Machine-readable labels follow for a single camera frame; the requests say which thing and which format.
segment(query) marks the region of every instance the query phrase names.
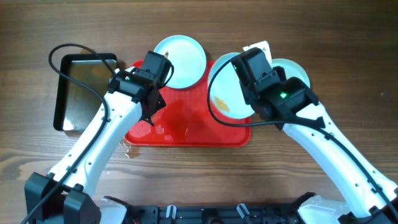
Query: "cable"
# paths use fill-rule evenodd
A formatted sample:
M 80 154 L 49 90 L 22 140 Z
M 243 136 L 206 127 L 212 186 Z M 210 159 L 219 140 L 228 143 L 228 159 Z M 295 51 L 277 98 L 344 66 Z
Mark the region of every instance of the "cable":
M 95 57 L 99 58 L 104 64 L 105 66 L 109 69 L 109 71 L 111 71 L 112 75 L 115 75 L 114 70 L 109 66 L 109 64 L 100 56 L 98 55 L 94 50 L 89 49 L 88 47 L 85 47 L 83 45 L 79 45 L 79 44 L 62 44 L 59 45 L 57 47 L 55 47 L 54 49 L 51 50 L 51 52 L 49 53 L 49 64 L 50 67 L 57 72 L 61 77 L 66 78 L 67 80 L 70 80 L 74 83 L 76 83 L 77 85 L 80 85 L 84 88 L 86 88 L 87 90 L 93 92 L 96 96 L 98 96 L 101 101 L 102 104 L 104 104 L 104 119 L 101 122 L 100 127 L 98 128 L 97 132 L 95 133 L 94 137 L 91 139 L 91 141 L 88 143 L 88 145 L 85 147 L 85 149 L 81 152 L 81 154 L 77 157 L 77 159 L 73 162 L 73 164 L 70 166 L 70 168 L 67 170 L 67 172 L 65 173 L 65 175 L 57 182 L 57 184 L 55 184 L 55 186 L 43 197 L 43 199 L 32 209 L 32 211 L 30 211 L 30 213 L 25 217 L 25 219 L 21 222 L 21 224 L 25 224 L 27 223 L 33 216 L 34 214 L 38 211 L 38 209 L 43 206 L 43 204 L 59 189 L 59 187 L 63 184 L 63 182 L 69 177 L 69 175 L 72 173 L 72 171 L 76 168 L 76 166 L 79 164 L 79 162 L 81 161 L 81 159 L 85 156 L 85 154 L 90 150 L 91 146 L 94 144 L 94 142 L 98 139 L 98 137 L 100 136 L 102 130 L 105 127 L 105 124 L 108 120 L 108 113 L 109 113 L 109 109 L 108 109 L 108 104 L 106 103 L 105 99 L 103 98 L 103 96 L 101 96 L 98 92 L 96 92 L 94 89 L 90 88 L 89 86 L 87 86 L 86 84 L 83 84 L 73 78 L 70 78 L 69 76 L 66 76 L 65 74 L 63 74 L 60 70 L 58 70 L 54 64 L 52 63 L 52 55 L 54 54 L 54 52 L 60 48 L 63 47 L 80 47 L 83 48 L 85 50 L 88 50 L 89 52 L 91 52 Z
M 174 65 L 172 65 L 172 73 L 170 74 L 170 78 L 164 83 L 163 87 L 165 87 L 168 84 L 168 82 L 170 81 L 170 79 L 172 79 L 173 74 L 174 74 Z
M 390 200 L 387 198 L 385 193 L 380 189 L 380 187 L 378 186 L 376 181 L 373 179 L 373 177 L 370 175 L 370 173 L 365 169 L 365 167 L 362 165 L 362 163 L 359 162 L 358 159 L 354 156 L 354 154 L 349 149 L 347 149 L 347 147 L 344 146 L 339 140 L 337 140 L 337 138 L 335 138 L 333 135 L 331 135 L 327 131 L 323 130 L 322 128 L 318 128 L 316 126 L 312 126 L 310 124 L 304 124 L 304 123 L 297 122 L 297 121 L 264 121 L 264 122 L 249 123 L 249 124 L 233 124 L 233 123 L 224 122 L 224 121 L 218 119 L 216 117 L 216 115 L 213 113 L 213 111 L 211 110 L 210 90 L 211 90 L 211 86 L 212 86 L 216 76 L 219 74 L 219 72 L 227 64 L 229 64 L 232 61 L 232 59 L 233 58 L 227 60 L 224 64 L 222 64 L 222 66 L 219 69 L 217 69 L 217 71 L 215 72 L 215 74 L 211 78 L 211 80 L 209 82 L 209 87 L 207 89 L 207 107 L 209 109 L 209 112 L 210 112 L 211 116 L 217 122 L 219 122 L 220 124 L 226 125 L 226 126 L 230 126 L 230 127 L 254 127 L 254 126 L 271 125 L 271 124 L 298 124 L 298 125 L 306 126 L 308 128 L 312 128 L 312 129 L 322 133 L 323 135 L 325 135 L 326 138 L 331 139 L 334 143 L 336 143 L 348 155 L 348 157 L 350 157 L 354 161 L 354 163 L 359 167 L 359 169 L 366 176 L 366 178 L 368 178 L 368 181 L 373 185 L 374 189 L 376 189 L 376 192 L 379 193 L 379 195 L 381 196 L 383 201 L 390 208 L 391 212 L 394 214 L 394 216 L 396 218 L 396 222 L 398 222 L 398 212 L 397 212 L 397 210 L 394 208 L 394 206 L 392 205 Z

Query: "table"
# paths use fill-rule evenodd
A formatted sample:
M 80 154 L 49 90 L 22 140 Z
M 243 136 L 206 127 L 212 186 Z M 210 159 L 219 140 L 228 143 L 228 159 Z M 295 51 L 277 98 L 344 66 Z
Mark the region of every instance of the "table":
M 162 39 L 193 37 L 209 59 L 268 40 L 274 58 L 306 69 L 335 123 L 398 181 L 398 17 L 395 1 L 4 0 L 0 5 L 0 223 L 25 216 L 24 183 L 46 174 L 78 135 L 52 127 L 54 46 L 83 44 L 127 64 Z M 61 50 L 56 65 L 65 54 Z M 104 195 L 133 205 L 290 202 L 305 192 L 342 199 L 296 142 L 274 126 L 241 148 L 118 147 L 101 175 Z

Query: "red tray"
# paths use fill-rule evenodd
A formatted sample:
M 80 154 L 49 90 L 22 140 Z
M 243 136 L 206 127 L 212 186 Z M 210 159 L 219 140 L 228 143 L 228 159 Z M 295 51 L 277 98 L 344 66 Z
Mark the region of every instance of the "red tray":
M 141 67 L 139 60 L 132 66 Z M 127 142 L 137 146 L 197 146 L 197 147 L 239 147 L 245 145 L 251 135 L 251 128 L 234 128 L 217 123 L 208 111 L 206 94 L 207 78 L 214 61 L 206 65 L 205 74 L 193 86 L 176 90 L 165 87 L 160 90 L 166 107 L 152 118 L 155 126 L 138 122 L 125 135 Z M 249 123 L 250 118 L 231 119 L 215 111 L 223 121 Z

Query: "wooden surface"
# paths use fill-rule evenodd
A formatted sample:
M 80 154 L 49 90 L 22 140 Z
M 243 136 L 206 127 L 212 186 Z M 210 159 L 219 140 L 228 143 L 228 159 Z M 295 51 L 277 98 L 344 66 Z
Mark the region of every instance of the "wooden surface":
M 47 55 L 66 42 L 113 52 L 130 64 L 174 34 L 199 41 L 209 59 L 268 40 L 274 58 L 306 69 L 339 128 L 398 181 L 396 1 L 79 2 L 6 0 L 0 5 L 0 223 L 22 220 L 27 178 L 33 171 L 46 174 L 78 137 L 52 127 L 58 76 Z M 79 51 L 59 51 L 55 64 Z M 134 205 L 219 205 L 288 202 L 307 191 L 341 199 L 305 150 L 269 126 L 253 128 L 241 148 L 122 143 L 95 199 L 112 195 Z

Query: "white plate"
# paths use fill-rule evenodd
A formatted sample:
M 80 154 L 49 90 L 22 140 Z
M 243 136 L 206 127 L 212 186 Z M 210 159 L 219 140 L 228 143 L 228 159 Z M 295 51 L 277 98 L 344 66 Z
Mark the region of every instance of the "white plate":
M 174 35 L 162 40 L 154 52 L 165 55 L 174 66 L 174 74 L 167 86 L 186 88 L 195 84 L 203 76 L 206 69 L 206 55 L 201 45 L 184 35 Z
M 286 79 L 297 77 L 301 79 L 308 87 L 311 87 L 310 79 L 304 69 L 292 60 L 284 58 L 272 59 L 272 67 L 281 66 L 285 69 Z
M 221 56 L 210 69 L 207 85 L 209 85 L 211 78 L 222 64 L 238 54 L 239 53 L 233 52 Z M 228 110 L 226 110 L 225 106 L 220 106 L 220 104 L 216 102 L 215 97 L 219 99 L 219 102 L 222 100 L 228 107 Z M 217 110 L 229 118 L 243 119 L 254 113 L 251 106 L 244 102 L 239 78 L 231 63 L 227 64 L 214 79 L 211 85 L 210 99 L 217 107 Z

